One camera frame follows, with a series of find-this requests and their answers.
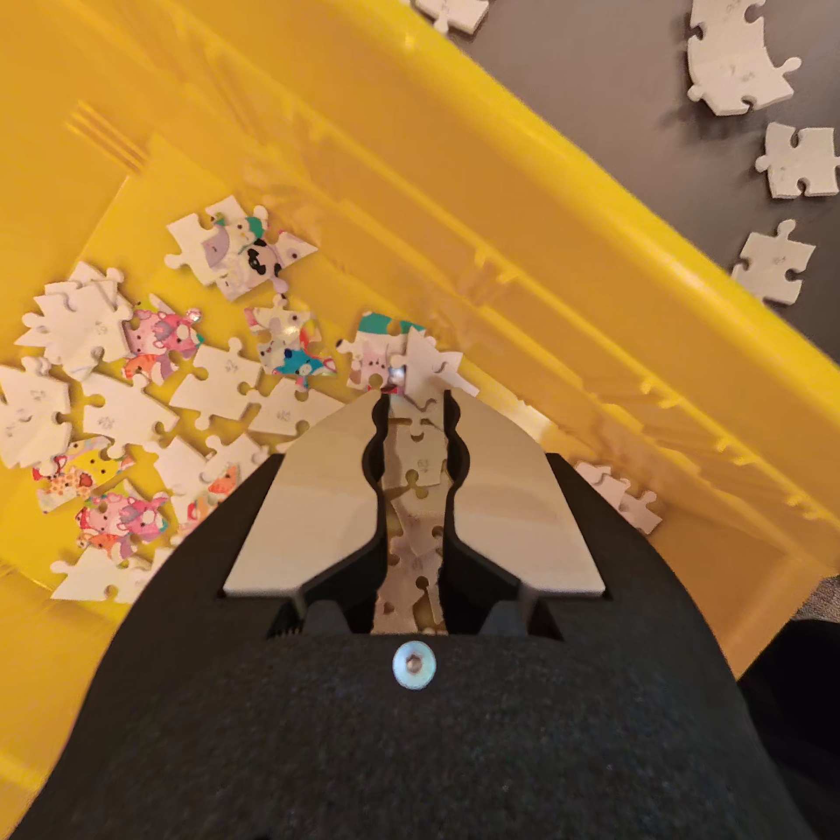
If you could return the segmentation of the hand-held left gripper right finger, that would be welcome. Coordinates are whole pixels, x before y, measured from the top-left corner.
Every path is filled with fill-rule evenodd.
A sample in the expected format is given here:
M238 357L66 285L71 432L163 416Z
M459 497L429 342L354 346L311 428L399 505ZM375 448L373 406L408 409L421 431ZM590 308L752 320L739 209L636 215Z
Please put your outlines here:
M444 394L447 470L439 600L450 634L477 634L498 605L525 626L541 602L606 593L542 447L466 391Z

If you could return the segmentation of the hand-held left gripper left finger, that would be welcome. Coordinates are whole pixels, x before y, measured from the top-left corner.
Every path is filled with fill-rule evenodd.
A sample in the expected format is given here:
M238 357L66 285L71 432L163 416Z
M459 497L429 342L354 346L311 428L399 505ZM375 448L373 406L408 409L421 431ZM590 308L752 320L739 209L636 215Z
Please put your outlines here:
M284 632L330 602L370 634L387 570L384 444L389 398L368 392L284 454L224 583L234 602L280 601Z

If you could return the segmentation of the batch of puzzle pieces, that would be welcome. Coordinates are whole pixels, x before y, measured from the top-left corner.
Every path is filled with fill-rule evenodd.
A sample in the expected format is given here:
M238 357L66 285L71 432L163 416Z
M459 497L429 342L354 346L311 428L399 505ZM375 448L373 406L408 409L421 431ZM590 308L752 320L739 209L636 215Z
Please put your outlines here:
M56 577L52 597L132 604L163 562L244 484L269 454L252 433L283 437L316 426L341 400L313 390L335 375L334 358L309 311L289 308L275 279L268 307L245 308L244 323L263 343L245 355L239 329L224 348L201 334L200 308L171 308L155 294L132 304L123 274L81 261L67 282L45 286L38 313L24 319L18 346L40 348L19 369L2 366L2 464L31 472L30 485L2 489L2 571ZM385 443L387 492L400 489L402 532L395 563L376 596L376 633L411 632L427 594L430 631L443 624L438 573L443 561L445 444L442 399L418 410L391 367L411 327L366 311L354 340L347 386L382 380L395 426Z

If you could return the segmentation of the single white puzzle piece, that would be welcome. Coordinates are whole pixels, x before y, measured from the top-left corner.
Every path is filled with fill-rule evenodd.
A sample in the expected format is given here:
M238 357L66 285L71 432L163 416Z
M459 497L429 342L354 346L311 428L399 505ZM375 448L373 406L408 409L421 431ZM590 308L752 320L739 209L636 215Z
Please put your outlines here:
M450 29L472 36L486 18L489 1L413 1L413 5L434 23L437 32Z
M785 219L774 235L751 233L731 277L761 301L781 306L794 304L802 290L802 273L816 249L793 240L794 230L795 220Z
M446 390L463 385L459 366L464 355L440 351L436 340L411 327L402 353L391 357L392 369L402 370L402 394L418 410L424 411Z
M775 200L837 195L838 167L834 128L796 129L780 122L767 126L764 152L754 163Z

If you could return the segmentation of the yellow plastic bins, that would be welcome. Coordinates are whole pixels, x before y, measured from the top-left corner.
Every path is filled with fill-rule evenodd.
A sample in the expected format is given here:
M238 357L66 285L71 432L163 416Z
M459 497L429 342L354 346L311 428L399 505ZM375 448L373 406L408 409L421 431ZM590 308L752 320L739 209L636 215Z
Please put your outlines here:
M311 389L388 396L386 439L336 345L425 327L478 389L443 408L542 447L605 594L279 632L224 583L310 428L252 433L134 603L2 570L2 838L810 836L737 678L838 571L838 369L414 12L2 2L2 366L81 261L254 361L283 279L335 360Z

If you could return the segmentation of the joined white puzzle pieces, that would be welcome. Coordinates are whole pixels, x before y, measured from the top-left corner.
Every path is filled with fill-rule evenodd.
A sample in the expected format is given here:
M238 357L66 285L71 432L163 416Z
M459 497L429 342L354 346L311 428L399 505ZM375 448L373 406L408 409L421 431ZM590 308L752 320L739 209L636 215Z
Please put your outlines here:
M795 92L787 75L802 60L791 57L776 66L764 39L764 18L748 20L764 1L694 1L686 58L690 85L687 97L705 102L718 117L739 116L790 100Z

